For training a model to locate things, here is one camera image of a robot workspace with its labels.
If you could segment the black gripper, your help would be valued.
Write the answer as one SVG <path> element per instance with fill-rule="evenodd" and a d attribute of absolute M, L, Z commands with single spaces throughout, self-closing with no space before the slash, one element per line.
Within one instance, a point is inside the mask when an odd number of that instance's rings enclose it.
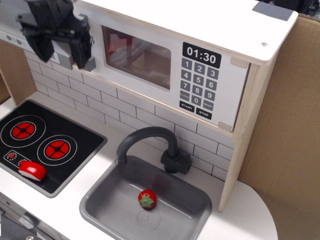
<path fill-rule="evenodd" d="M 29 13 L 15 19 L 35 54 L 48 62 L 55 50 L 52 40 L 69 43 L 71 56 L 79 69 L 92 57 L 92 36 L 89 23 L 74 15 L 71 0 L 26 0 Z"/>

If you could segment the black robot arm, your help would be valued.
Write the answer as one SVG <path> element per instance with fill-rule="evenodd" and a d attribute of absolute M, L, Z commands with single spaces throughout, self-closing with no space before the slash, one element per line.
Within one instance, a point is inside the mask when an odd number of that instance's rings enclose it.
<path fill-rule="evenodd" d="M 80 69 L 92 57 L 92 37 L 88 17 L 78 19 L 71 0 L 27 0 L 30 13 L 19 13 L 15 20 L 36 55 L 47 62 L 54 54 L 52 41 L 67 43 Z"/>

